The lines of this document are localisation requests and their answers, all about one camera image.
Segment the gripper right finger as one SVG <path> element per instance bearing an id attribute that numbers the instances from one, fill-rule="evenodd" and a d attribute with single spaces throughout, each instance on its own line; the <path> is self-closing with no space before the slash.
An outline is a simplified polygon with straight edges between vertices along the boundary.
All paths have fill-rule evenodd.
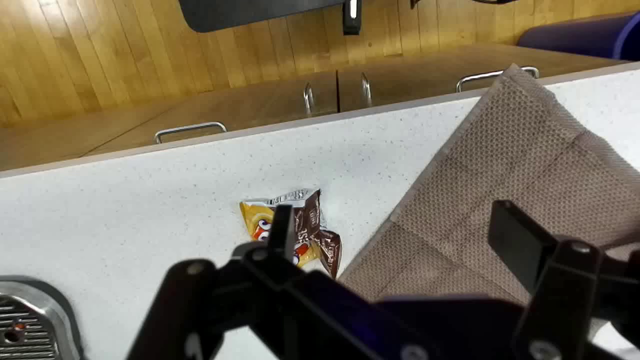
<path id="1" fill-rule="evenodd" d="M 622 360 L 590 342 L 592 319 L 640 350 L 640 249 L 619 260 L 556 237 L 509 200 L 492 203 L 487 243 L 530 294 L 512 337 L 517 360 Z"/>

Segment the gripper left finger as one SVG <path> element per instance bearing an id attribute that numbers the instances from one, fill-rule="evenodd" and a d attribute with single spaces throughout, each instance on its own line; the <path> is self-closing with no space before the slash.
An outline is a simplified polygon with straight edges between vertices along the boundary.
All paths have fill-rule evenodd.
<path id="1" fill-rule="evenodd" d="M 435 347 L 331 277 L 294 265 L 294 209 L 279 205 L 266 242 L 245 243 L 217 268 L 171 266 L 127 360 L 213 360 L 224 335 L 249 328 L 279 360 L 435 360 Z"/>

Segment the brown candy packet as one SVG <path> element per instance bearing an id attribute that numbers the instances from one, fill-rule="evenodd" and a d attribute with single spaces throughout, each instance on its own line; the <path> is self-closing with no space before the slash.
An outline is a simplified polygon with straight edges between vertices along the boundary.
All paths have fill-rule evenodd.
<path id="1" fill-rule="evenodd" d="M 303 267 L 320 260 L 329 276 L 336 279 L 342 260 L 342 239 L 326 226 L 321 194 L 320 189 L 303 188 L 269 199 L 267 206 L 274 210 L 279 205 L 290 205 L 294 210 L 293 264 Z"/>

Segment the yellow candy packet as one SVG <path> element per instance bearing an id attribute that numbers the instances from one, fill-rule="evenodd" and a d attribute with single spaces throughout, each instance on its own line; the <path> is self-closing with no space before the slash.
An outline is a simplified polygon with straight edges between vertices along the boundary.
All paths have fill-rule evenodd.
<path id="1" fill-rule="evenodd" d="M 278 205 L 291 205 L 294 210 L 295 246 L 292 262 L 302 268 L 318 259 L 313 236 L 320 230 L 320 210 L 315 196 L 307 199 L 255 199 L 241 202 L 240 212 L 247 233 L 253 241 L 265 241 L 270 234 Z"/>

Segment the beige quilted mat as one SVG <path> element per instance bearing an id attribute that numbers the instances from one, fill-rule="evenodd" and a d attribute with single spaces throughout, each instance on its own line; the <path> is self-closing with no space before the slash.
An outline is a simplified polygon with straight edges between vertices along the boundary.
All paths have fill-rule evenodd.
<path id="1" fill-rule="evenodd" d="M 640 250 L 639 71 L 548 90 L 507 69 L 340 276 L 369 301 L 528 293 L 487 241 L 507 199 L 554 235 L 626 260 Z"/>

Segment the purple seat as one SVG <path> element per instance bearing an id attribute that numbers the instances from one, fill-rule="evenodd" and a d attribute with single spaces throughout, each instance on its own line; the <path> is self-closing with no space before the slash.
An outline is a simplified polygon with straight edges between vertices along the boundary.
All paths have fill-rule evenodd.
<path id="1" fill-rule="evenodd" d="M 516 45 L 637 62 L 640 61 L 640 11 L 535 26 L 526 30 Z"/>

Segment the silver metal grille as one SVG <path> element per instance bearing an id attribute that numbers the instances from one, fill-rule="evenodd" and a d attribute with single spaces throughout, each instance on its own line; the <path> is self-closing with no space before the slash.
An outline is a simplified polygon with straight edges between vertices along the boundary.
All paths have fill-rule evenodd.
<path id="1" fill-rule="evenodd" d="M 0 276 L 0 360 L 86 360 L 61 291 L 31 276 Z"/>

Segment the black device with white light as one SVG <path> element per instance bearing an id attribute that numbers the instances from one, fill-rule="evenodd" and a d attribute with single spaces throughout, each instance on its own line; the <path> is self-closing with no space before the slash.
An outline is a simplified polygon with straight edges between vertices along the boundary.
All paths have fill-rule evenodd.
<path id="1" fill-rule="evenodd" d="M 362 27 L 362 0 L 344 0 L 342 4 L 343 35 L 359 35 Z"/>

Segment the dark grey board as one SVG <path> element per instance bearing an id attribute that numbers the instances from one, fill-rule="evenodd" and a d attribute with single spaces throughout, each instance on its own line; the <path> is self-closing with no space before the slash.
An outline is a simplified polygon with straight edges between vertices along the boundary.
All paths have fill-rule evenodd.
<path id="1" fill-rule="evenodd" d="M 345 0 L 178 0 L 190 29 L 205 34 L 340 5 Z"/>

